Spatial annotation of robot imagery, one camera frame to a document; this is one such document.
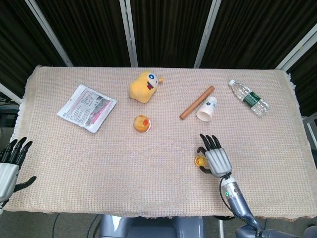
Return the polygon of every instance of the white paper cup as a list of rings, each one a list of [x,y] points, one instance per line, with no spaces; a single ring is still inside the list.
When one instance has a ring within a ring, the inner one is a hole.
[[[211,121],[214,110],[217,106],[217,99],[209,96],[196,112],[196,116],[203,121]]]

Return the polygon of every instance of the black curtain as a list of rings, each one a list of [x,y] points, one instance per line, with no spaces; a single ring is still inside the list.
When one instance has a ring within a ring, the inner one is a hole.
[[[316,23],[315,0],[222,0],[201,67],[276,68]]]
[[[119,0],[37,0],[74,66],[130,67]]]
[[[19,97],[38,64],[64,62],[23,0],[0,1],[0,83]]]
[[[211,0],[131,0],[139,67],[193,68]]]
[[[317,43],[315,43],[289,70],[296,84],[296,96],[301,115],[317,112]]]

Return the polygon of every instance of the wooden rolling pin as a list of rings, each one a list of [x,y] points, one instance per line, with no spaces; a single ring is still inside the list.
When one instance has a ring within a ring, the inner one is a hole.
[[[192,111],[198,107],[200,103],[202,103],[212,92],[214,91],[214,87],[210,86],[196,101],[192,103],[180,116],[182,120],[184,120]]]

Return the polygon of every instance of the yellow toy duck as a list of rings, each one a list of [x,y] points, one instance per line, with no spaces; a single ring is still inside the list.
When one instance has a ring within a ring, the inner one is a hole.
[[[130,84],[130,98],[141,103],[147,103],[157,90],[159,82],[163,82],[163,80],[163,78],[158,78],[150,71],[144,71]]]

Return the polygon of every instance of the green bottle label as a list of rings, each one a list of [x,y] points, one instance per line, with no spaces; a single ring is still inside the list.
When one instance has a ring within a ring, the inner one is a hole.
[[[257,103],[261,98],[255,94],[254,92],[250,92],[247,97],[243,99],[243,102],[249,105],[249,107],[253,107],[255,103]]]

